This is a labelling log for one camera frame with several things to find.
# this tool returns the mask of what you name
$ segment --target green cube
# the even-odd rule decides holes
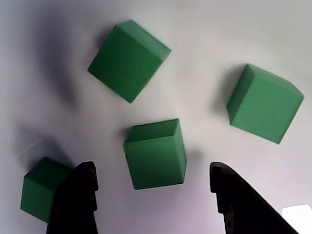
[[[130,20],[115,26],[88,71],[131,103],[170,52]]]
[[[135,189],[184,182],[186,155],[178,119],[135,126],[123,148]]]
[[[279,144],[303,98],[289,81],[248,64],[227,106],[230,123]]]
[[[54,193],[71,170],[44,157],[24,176],[20,209],[48,222]]]

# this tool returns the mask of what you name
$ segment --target white backdrop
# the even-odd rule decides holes
[[[20,210],[23,176],[43,156],[93,160],[100,234],[223,234],[209,165],[240,173],[278,211],[312,204],[312,2],[3,0],[0,7],[0,233],[42,234]],[[107,33],[133,19],[172,49],[129,104],[87,73]],[[280,145],[229,125],[225,103],[246,63],[305,99]],[[135,191],[129,127],[180,118],[183,185]]]

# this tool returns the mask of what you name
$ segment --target white object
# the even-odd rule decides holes
[[[312,233],[312,209],[309,205],[287,207],[282,210],[282,217],[299,233]]]

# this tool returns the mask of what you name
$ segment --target green block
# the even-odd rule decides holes
[[[135,189],[184,182],[186,155],[178,119],[133,127],[123,148]]]
[[[227,106],[230,123],[279,144],[303,98],[289,81],[248,64]]]
[[[88,71],[131,103],[170,52],[130,20],[115,26]]]
[[[54,193],[71,170],[44,157],[24,176],[20,209],[48,222]]]

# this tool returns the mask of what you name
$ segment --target white surface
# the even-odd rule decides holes
[[[278,212],[311,204],[311,7],[305,0],[3,0],[0,233],[45,232],[19,209],[23,176],[44,155],[96,163],[100,234],[223,234],[209,188],[212,161],[232,166]],[[87,73],[99,35],[128,19],[172,49],[133,104]],[[245,63],[305,94],[280,145],[229,125],[224,103]],[[134,191],[125,129],[176,117],[185,183]]]
[[[299,233],[312,233],[312,209],[309,205],[291,206],[282,209],[282,217]]]

